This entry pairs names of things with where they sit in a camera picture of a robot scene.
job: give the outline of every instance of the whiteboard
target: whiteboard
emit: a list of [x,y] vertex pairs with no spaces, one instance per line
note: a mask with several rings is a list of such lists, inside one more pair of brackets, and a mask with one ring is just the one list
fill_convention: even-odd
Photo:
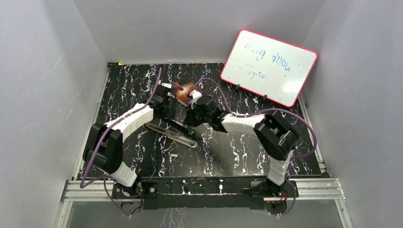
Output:
[[241,30],[221,79],[291,107],[317,53],[248,30]]

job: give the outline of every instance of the gray wall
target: gray wall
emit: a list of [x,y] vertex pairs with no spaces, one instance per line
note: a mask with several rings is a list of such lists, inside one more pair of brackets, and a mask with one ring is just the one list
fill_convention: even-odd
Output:
[[0,227],[53,227],[106,78],[72,0],[0,7]]
[[75,0],[108,62],[223,62],[239,31],[302,45],[325,0]]
[[402,227],[403,2],[328,0],[304,46],[303,89],[325,163],[357,228]]

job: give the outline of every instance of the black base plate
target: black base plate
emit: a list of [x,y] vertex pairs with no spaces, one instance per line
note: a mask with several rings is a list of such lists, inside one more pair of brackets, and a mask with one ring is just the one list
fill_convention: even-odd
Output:
[[[256,198],[256,195],[246,194],[253,181],[266,181],[266,177],[141,178],[146,199],[144,209],[243,207],[264,210],[265,202],[262,197]],[[291,185],[286,184],[285,190],[288,192],[288,198],[294,197]],[[128,199],[121,192],[116,192],[115,187],[113,197]]]

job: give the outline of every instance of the black marbled table surface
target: black marbled table surface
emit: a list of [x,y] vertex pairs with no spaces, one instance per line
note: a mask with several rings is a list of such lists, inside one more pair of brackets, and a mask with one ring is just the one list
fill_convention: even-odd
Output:
[[[148,98],[155,84],[158,69],[162,68],[162,82],[173,84],[176,81],[197,82],[201,77],[209,77],[219,83],[228,96],[231,108],[237,113],[253,113],[265,108],[283,108],[303,116],[299,102],[291,108],[284,107],[244,89],[221,81],[223,63],[207,64],[157,64],[157,65],[118,65],[109,64],[109,74],[101,100],[97,122],[108,122],[134,105]],[[213,96],[223,108],[219,90],[209,81],[203,81],[200,88]],[[183,119],[186,110],[181,106],[178,118]],[[283,116],[295,127],[301,136],[294,155],[308,153],[312,148],[307,128],[296,118]],[[169,127],[161,120],[154,124]],[[207,124],[196,128],[198,147],[191,149],[168,139],[166,136],[140,127],[124,142],[123,161],[140,176],[203,177],[203,176],[252,176],[267,175],[269,156],[257,138],[244,133],[221,133]],[[314,155],[295,160],[290,170],[294,175],[320,175],[320,168]],[[93,167],[89,177],[103,173]]]

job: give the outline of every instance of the handwritten text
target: handwritten text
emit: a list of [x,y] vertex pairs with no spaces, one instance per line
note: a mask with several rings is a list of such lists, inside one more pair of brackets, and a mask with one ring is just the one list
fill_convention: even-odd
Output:
[[284,67],[284,69],[285,69],[286,71],[289,72],[290,67],[287,68],[287,67],[288,67],[288,62],[286,61],[286,58],[285,58],[285,57],[279,56],[278,53],[277,53],[277,55],[273,55],[272,57],[273,57],[273,58],[271,59],[271,60],[272,60],[272,63],[277,63],[277,65],[281,65],[282,67]]
[[259,50],[257,48],[253,48],[253,47],[250,46],[250,44],[245,45],[245,49],[249,50],[249,51],[251,51],[253,53],[256,53],[256,55],[257,55],[256,56],[256,61],[262,60],[264,55],[266,54],[265,50],[263,50],[263,49]]
[[254,78],[254,76],[259,76],[263,79],[266,78],[266,76],[267,76],[266,74],[264,74],[260,71],[257,71],[255,69],[250,69],[249,67],[245,67],[245,68],[239,67],[239,69],[245,71],[246,75],[249,76],[251,79]]

